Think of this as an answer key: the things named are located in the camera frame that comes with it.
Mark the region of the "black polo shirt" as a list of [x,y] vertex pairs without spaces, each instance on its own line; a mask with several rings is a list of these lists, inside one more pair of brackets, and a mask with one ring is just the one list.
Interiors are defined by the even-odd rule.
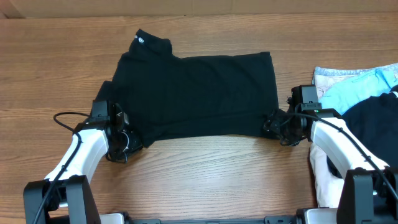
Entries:
[[279,107],[269,52],[179,58],[169,39],[138,30],[97,99],[121,107],[144,147],[199,136],[275,138],[264,130]]

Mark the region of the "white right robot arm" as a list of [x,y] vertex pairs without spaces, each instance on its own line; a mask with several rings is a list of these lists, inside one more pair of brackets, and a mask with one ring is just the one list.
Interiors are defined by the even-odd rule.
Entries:
[[282,145],[308,139],[320,146],[344,180],[337,208],[298,210],[298,223],[397,223],[397,168],[372,155],[335,110],[277,110],[264,130]]

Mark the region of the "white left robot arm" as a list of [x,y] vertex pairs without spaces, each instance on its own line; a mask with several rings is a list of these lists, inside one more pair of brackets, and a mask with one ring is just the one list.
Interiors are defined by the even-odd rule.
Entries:
[[130,222],[126,212],[101,215],[90,182],[102,158],[125,164],[143,145],[128,115],[111,101],[94,101],[90,114],[72,131],[72,143],[44,180],[29,182],[24,191],[27,223]]

